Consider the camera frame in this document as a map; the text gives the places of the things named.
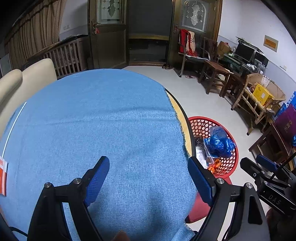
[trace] frosted glass window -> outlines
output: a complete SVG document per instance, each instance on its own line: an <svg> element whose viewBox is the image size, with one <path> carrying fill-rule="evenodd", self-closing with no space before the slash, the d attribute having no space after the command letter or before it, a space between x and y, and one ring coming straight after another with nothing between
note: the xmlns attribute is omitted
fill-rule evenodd
<svg viewBox="0 0 296 241"><path fill-rule="evenodd" d="M207 31L210 4L202 0L182 0L182 27Z"/></svg>
<svg viewBox="0 0 296 241"><path fill-rule="evenodd" d="M121 0L98 0L96 21L100 24L121 23Z"/></svg>

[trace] electrical outlet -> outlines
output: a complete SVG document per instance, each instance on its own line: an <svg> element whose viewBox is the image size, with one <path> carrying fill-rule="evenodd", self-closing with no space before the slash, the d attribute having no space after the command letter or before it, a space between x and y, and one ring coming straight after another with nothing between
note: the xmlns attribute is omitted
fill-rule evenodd
<svg viewBox="0 0 296 241"><path fill-rule="evenodd" d="M70 28L70 24L68 24L67 26L64 26L64 30L69 29Z"/></svg>
<svg viewBox="0 0 296 241"><path fill-rule="evenodd" d="M285 65L284 65L284 66L281 66L281 65L280 65L280 67L281 67L284 71L287 71L287 66L285 66Z"/></svg>

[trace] black cable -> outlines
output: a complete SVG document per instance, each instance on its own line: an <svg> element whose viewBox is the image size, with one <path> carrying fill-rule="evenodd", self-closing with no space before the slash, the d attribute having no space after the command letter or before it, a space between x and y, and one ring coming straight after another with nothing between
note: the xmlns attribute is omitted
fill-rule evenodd
<svg viewBox="0 0 296 241"><path fill-rule="evenodd" d="M21 231L21 230L15 228L15 227L9 227L9 228L10 228L11 231L16 231L16 232L18 232L18 233L20 233L20 234L22 234L22 235L28 237L28 235L27 235L26 233L24 233L23 231Z"/></svg>
<svg viewBox="0 0 296 241"><path fill-rule="evenodd" d="M272 174L272 176L270 177L270 180L272 180L277 174L278 172L283 169L283 167L289 163L294 157L296 156L296 152L294 152L287 160L285 160L282 165L278 168L278 170Z"/></svg>

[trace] computer monitor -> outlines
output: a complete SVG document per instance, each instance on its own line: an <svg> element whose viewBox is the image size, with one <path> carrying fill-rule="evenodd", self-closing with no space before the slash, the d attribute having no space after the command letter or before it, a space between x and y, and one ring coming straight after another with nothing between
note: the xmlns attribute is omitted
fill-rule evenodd
<svg viewBox="0 0 296 241"><path fill-rule="evenodd" d="M255 59L259 60L265 67L268 64L268 59L263 54L258 52L255 53Z"/></svg>
<svg viewBox="0 0 296 241"><path fill-rule="evenodd" d="M255 49L244 45L242 43L239 43L239 45L237 46L237 49L235 51L235 54L241 58L243 58L245 61L247 61L248 63L251 61L252 56L254 54Z"/></svg>

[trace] wooden door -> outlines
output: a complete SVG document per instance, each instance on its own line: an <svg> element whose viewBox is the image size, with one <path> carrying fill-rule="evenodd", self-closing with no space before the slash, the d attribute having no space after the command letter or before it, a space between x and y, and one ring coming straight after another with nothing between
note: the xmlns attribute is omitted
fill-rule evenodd
<svg viewBox="0 0 296 241"><path fill-rule="evenodd" d="M127 0L88 0L88 12L94 68L128 66Z"/></svg>
<svg viewBox="0 0 296 241"><path fill-rule="evenodd" d="M195 33L197 48L204 37L217 41L220 27L222 0L173 0L173 18L170 33L168 65L178 67L180 29Z"/></svg>

